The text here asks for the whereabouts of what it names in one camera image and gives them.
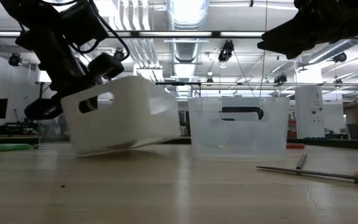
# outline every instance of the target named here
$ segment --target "translucent plastic bin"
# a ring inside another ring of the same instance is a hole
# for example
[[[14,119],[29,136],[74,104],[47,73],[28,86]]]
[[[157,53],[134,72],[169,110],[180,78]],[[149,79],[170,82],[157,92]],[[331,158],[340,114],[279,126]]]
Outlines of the translucent plastic bin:
[[[197,158],[274,159],[285,153],[289,98],[193,98],[188,104]]]
[[[112,93],[111,106],[81,113],[88,98]],[[70,141],[80,156],[133,149],[180,137],[175,97],[141,77],[125,77],[62,99]]]

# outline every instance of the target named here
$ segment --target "green object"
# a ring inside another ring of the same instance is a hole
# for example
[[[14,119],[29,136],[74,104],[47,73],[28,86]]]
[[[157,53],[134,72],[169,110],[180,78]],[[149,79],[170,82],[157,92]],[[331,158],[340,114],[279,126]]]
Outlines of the green object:
[[[0,144],[0,152],[29,149],[33,149],[29,144]]]

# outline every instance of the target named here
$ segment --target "white plastic bin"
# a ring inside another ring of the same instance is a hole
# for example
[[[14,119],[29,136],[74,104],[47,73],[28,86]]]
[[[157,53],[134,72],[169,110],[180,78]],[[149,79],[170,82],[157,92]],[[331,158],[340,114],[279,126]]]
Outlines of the white plastic bin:
[[[188,104],[197,158],[273,159],[285,153],[289,98],[193,98]]]
[[[81,101],[112,93],[112,105],[81,113]],[[62,99],[70,141],[80,156],[133,149],[180,136],[176,99],[141,77],[96,85]]]

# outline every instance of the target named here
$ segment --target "table surface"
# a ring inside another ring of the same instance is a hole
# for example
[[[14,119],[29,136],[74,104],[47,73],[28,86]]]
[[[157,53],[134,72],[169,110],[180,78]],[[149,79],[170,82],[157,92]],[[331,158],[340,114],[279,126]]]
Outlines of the table surface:
[[[307,146],[304,169],[352,173],[358,150]],[[0,152],[0,224],[351,223],[358,185],[255,169],[277,161],[198,161],[159,145],[77,158],[69,146]]]

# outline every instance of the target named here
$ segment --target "workbench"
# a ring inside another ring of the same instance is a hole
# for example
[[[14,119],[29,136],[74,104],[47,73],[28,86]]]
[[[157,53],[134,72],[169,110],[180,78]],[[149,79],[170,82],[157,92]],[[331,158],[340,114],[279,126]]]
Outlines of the workbench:
[[[304,169],[352,173],[358,150],[307,146]],[[358,223],[358,185],[282,174],[278,161],[197,161],[157,145],[77,158],[67,144],[0,152],[0,224]]]

